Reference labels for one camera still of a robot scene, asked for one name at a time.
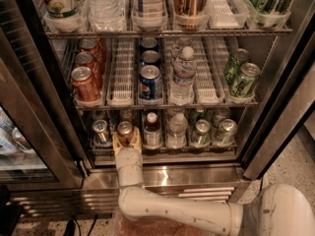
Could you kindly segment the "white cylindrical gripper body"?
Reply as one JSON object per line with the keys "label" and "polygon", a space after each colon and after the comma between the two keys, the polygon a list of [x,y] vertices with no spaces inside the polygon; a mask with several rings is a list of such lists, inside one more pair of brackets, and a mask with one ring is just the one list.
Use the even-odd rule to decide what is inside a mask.
{"label": "white cylindrical gripper body", "polygon": [[115,157],[115,165],[121,189],[129,186],[141,188],[145,186],[143,157],[137,149],[132,147],[123,148]]}

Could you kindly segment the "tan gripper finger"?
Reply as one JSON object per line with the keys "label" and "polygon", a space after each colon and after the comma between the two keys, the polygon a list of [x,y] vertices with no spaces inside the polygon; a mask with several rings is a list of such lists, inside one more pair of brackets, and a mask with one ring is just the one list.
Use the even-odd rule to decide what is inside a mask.
{"label": "tan gripper finger", "polygon": [[134,134],[129,147],[136,149],[138,152],[142,152],[142,138],[138,127],[134,128]]}
{"label": "tan gripper finger", "polygon": [[112,136],[112,146],[114,150],[114,154],[117,155],[119,151],[123,149],[123,145],[119,142],[117,133],[114,133]]}

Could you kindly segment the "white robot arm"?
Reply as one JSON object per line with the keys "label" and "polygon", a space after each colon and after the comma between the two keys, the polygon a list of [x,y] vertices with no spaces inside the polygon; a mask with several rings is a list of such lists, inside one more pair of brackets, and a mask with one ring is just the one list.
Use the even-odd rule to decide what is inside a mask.
{"label": "white robot arm", "polygon": [[311,204],[291,185],[271,184],[244,205],[171,198],[145,188],[138,149],[119,151],[115,165],[118,205],[129,218],[163,217],[219,236],[315,236]]}

